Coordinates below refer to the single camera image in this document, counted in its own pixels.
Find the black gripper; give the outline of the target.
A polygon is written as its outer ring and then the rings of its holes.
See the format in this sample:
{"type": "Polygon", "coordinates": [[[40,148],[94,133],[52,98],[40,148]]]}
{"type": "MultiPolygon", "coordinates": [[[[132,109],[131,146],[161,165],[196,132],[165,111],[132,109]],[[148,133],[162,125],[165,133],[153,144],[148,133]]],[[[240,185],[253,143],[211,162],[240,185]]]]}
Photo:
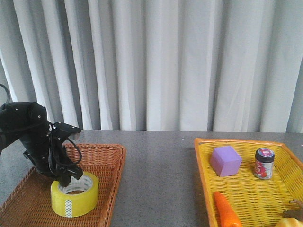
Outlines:
{"type": "Polygon", "coordinates": [[[55,146],[52,139],[23,140],[26,148],[24,156],[29,159],[36,170],[52,179],[58,179],[62,187],[67,187],[71,182],[71,176],[79,180],[83,170],[76,166],[67,155],[66,147],[55,146]]]}

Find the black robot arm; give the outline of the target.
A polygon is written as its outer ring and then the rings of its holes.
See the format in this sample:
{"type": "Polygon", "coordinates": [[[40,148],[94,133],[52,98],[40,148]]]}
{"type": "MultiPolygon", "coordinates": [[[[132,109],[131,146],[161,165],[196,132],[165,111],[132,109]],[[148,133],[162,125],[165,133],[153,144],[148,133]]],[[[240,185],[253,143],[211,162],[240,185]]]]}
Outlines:
{"type": "Polygon", "coordinates": [[[46,108],[35,102],[14,102],[0,108],[0,149],[20,140],[24,156],[36,170],[66,187],[71,179],[79,180],[83,170],[80,160],[72,161],[63,142],[81,129],[62,122],[51,123],[46,108]]]}

